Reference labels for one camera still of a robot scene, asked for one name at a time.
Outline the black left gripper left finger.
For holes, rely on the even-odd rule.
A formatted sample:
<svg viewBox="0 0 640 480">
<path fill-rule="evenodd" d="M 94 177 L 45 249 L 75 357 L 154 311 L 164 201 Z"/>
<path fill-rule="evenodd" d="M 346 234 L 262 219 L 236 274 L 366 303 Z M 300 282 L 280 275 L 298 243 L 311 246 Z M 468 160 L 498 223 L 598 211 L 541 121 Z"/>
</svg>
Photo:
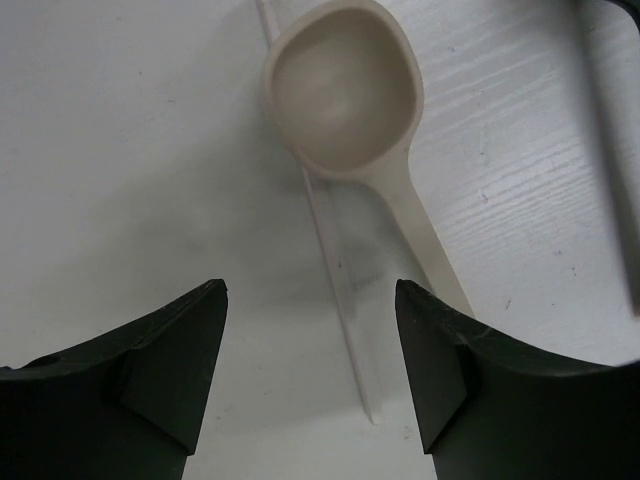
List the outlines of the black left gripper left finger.
<svg viewBox="0 0 640 480">
<path fill-rule="evenodd" d="M 228 309 L 210 280 L 76 346 L 1 371 L 5 479 L 179 479 Z"/>
</svg>

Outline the black spoon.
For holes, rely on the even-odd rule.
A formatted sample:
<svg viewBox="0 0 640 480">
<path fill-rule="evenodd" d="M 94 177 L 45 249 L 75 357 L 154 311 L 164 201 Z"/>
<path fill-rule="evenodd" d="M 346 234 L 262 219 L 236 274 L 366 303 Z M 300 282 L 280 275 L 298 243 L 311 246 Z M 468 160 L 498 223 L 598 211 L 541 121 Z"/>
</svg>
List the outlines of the black spoon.
<svg viewBox="0 0 640 480">
<path fill-rule="evenodd" d="M 623 157 L 616 146 L 615 129 L 599 79 L 589 40 L 587 3 L 576 1 L 574 12 L 584 69 L 584 85 L 588 92 L 593 118 L 593 140 L 598 151 L 600 170 L 609 197 L 612 221 L 619 245 L 627 292 L 634 316 L 639 315 L 639 220 L 623 172 Z"/>
</svg>

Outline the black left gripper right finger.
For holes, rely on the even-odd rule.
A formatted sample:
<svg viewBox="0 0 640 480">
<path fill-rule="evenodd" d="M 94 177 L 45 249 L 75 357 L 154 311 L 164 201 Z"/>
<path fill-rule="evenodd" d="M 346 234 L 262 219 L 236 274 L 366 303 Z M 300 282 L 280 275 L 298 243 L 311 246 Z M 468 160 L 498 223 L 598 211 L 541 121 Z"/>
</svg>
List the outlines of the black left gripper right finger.
<svg viewBox="0 0 640 480">
<path fill-rule="evenodd" d="M 551 353 L 400 280 L 395 312 L 440 479 L 635 479 L 639 366 Z"/>
</svg>

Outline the beige wooden spoon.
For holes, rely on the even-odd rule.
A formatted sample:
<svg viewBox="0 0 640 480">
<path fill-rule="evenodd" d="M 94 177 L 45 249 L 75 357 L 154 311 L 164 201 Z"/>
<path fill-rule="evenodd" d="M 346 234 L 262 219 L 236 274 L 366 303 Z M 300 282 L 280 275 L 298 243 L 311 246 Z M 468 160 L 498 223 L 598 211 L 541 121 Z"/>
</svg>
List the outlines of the beige wooden spoon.
<svg viewBox="0 0 640 480">
<path fill-rule="evenodd" d="M 376 1 L 327 1 L 286 27 L 262 73 L 263 104 L 284 144 L 324 179 L 375 192 L 432 293 L 474 314 L 411 180 L 424 84 L 412 46 Z"/>
</svg>

